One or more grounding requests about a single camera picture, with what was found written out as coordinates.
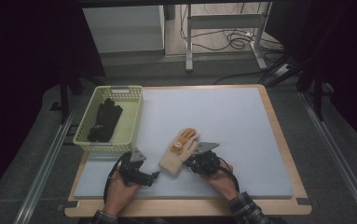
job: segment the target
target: black cable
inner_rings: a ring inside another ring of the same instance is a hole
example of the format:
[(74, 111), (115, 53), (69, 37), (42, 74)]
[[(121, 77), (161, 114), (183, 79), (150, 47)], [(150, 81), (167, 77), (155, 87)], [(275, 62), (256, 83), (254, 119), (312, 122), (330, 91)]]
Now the black cable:
[(103, 194), (104, 203), (106, 202), (106, 196), (108, 195), (108, 189), (109, 189), (109, 185), (111, 184), (112, 175), (114, 175), (115, 171), (117, 170), (117, 166), (123, 160), (123, 158), (127, 157), (127, 156), (131, 157), (131, 153), (132, 152), (126, 152), (123, 155), (121, 155), (120, 158), (117, 160), (117, 163), (115, 163), (114, 167), (112, 167), (112, 170), (109, 173), (109, 175), (108, 175), (108, 177), (106, 179), (106, 182), (105, 182), (104, 194)]
[(235, 177), (235, 176), (233, 175), (233, 171), (230, 170), (230, 167), (228, 167), (227, 162), (224, 161), (224, 160), (223, 160), (222, 158), (220, 158), (220, 157), (218, 157), (218, 158), (219, 158), (220, 160), (222, 160), (222, 161), (225, 163), (225, 165), (227, 166), (227, 169), (226, 169), (226, 168), (224, 168), (224, 167), (222, 167), (222, 166), (219, 165), (218, 170), (220, 170), (220, 171), (224, 172), (225, 174), (227, 174), (227, 175), (231, 178), (231, 180), (233, 181), (234, 186), (235, 186), (237, 192), (240, 192), (240, 186), (239, 186), (239, 181), (237, 180), (237, 177)]
[(279, 66), (281, 66), (283, 63), (285, 63), (289, 58), (288, 54), (283, 54), (282, 57), (280, 57), (279, 60), (277, 60), (277, 62), (275, 62), (273, 65), (271, 65), (271, 67), (268, 69), (268, 72), (270, 72), (270, 74), (265, 73), (263, 76), (260, 77), (260, 79), (257, 81), (258, 84), (263, 84), (263, 82), (271, 75), (274, 74), (276, 72), (276, 69), (279, 68)]
[(257, 6), (257, 11), (256, 13), (259, 13), (259, 10), (260, 10), (260, 5), (262, 4), (262, 2), (259, 2), (259, 5)]
[[(242, 11), (244, 9), (244, 6), (245, 6), (245, 4), (242, 5), (242, 7), (240, 9), (240, 14), (242, 13)], [(210, 14), (210, 12), (207, 10), (205, 4), (204, 4), (204, 9), (207, 11), (208, 14)], [(184, 20), (185, 20), (186, 11), (187, 11), (187, 6), (185, 8), (185, 12), (184, 12), (184, 15), (183, 15), (182, 6), (180, 6), (180, 17), (181, 17), (180, 36), (185, 41), (187, 41), (187, 38), (186, 38), (185, 32), (184, 32)], [(238, 29), (233, 29), (233, 30), (228, 29), (228, 30), (220, 30), (220, 31), (215, 31), (215, 32), (208, 32), (208, 33), (203, 33), (203, 34), (199, 34), (199, 35), (192, 35), (191, 37), (193, 38), (193, 37), (197, 37), (197, 36), (201, 36), (201, 35), (217, 34), (217, 33), (225, 32), (225, 31), (232, 31), (232, 33), (227, 35), (228, 44), (226, 46), (220, 48), (220, 49), (211, 49), (211, 48), (208, 48), (206, 46), (203, 46), (203, 45), (200, 45), (200, 44), (193, 44), (193, 43), (192, 43), (192, 46), (198, 46), (198, 47), (201, 47), (201, 48), (204, 48), (204, 49), (218, 51), (218, 50), (226, 49), (229, 46), (232, 47), (233, 49), (244, 49), (251, 42), (251, 39), (248, 36), (237, 34), (236, 32), (244, 32), (244, 31), (241, 31), (241, 30), (238, 30)], [(232, 38), (233, 35), (238, 35), (238, 36), (241, 36), (241, 37)]]
[(240, 73), (240, 74), (235, 74), (235, 75), (230, 75), (230, 76), (226, 76), (226, 77), (221, 77), (219, 79), (217, 79), (215, 82), (213, 82), (213, 85), (216, 85), (216, 83), (224, 80), (224, 79), (228, 79), (231, 77), (240, 77), (240, 76), (246, 76), (246, 75), (255, 75), (255, 74), (263, 74), (266, 73), (267, 71), (261, 71), (261, 72), (253, 72), (253, 73)]

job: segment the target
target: wooden border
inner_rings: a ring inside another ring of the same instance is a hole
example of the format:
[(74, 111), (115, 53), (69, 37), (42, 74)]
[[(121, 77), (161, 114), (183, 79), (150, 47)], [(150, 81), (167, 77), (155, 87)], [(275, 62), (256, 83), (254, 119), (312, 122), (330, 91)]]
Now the wooden border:
[[(258, 199), (254, 200), (262, 208), (265, 215), (307, 215), (311, 205), (298, 204), (297, 199), (307, 199), (307, 193), (297, 172), (295, 162), (283, 136), (280, 123), (274, 113), (268, 93), (262, 85), (218, 85), (218, 86), (171, 86), (144, 87), (145, 90), (172, 89), (223, 89), (223, 88), (258, 88), (263, 104), (268, 113), (271, 128), (276, 137), (285, 168), (291, 180), (294, 195), (290, 199)], [(80, 162), (76, 179), (71, 189), (68, 202), (78, 202), (77, 207), (65, 208), (68, 217), (92, 217), (97, 209), (103, 209), (103, 200), (84, 200), (74, 197), (76, 185), (82, 175), (88, 152), (85, 152)], [(134, 199), (119, 214), (120, 217), (202, 217), (231, 216), (227, 202), (223, 199)]]

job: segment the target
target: human hand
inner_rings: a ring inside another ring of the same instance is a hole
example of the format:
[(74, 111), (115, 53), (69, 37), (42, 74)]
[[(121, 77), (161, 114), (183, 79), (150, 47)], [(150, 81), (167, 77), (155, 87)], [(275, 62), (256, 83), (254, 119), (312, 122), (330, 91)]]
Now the human hand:
[[(221, 161), (221, 166), (233, 173), (233, 166)], [(225, 172), (218, 170), (213, 175), (202, 175), (201, 178), (205, 179), (213, 189), (218, 191), (222, 196), (224, 196), (228, 201), (239, 196), (239, 192), (236, 190), (233, 180)]]
[(115, 171), (111, 177), (103, 212), (116, 217), (120, 210), (133, 199), (140, 186), (139, 184), (134, 184), (130, 187), (126, 186), (123, 177), (118, 171)]

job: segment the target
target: plastic basket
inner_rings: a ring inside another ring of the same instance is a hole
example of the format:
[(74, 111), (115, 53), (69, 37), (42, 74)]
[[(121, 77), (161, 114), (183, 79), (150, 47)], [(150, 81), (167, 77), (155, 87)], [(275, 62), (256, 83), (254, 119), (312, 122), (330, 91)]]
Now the plastic basket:
[[(111, 98), (115, 105), (120, 105), (123, 112), (109, 142), (90, 142), (88, 139), (89, 131), (96, 122), (99, 105), (106, 98)], [(123, 153), (133, 150), (137, 139), (143, 101), (143, 87), (141, 86), (97, 87), (76, 131), (74, 144), (81, 146), (86, 151)]]

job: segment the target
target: striped sleeve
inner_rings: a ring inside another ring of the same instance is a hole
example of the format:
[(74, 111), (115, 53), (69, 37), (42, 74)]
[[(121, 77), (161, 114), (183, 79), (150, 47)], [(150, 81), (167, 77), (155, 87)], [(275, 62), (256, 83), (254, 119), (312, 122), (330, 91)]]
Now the striped sleeve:
[(97, 210), (89, 224), (118, 224), (117, 217), (110, 217), (106, 213)]
[(230, 211), (237, 223), (245, 224), (271, 224), (272, 222), (263, 215), (262, 210), (251, 199), (247, 192), (241, 193), (229, 202)]

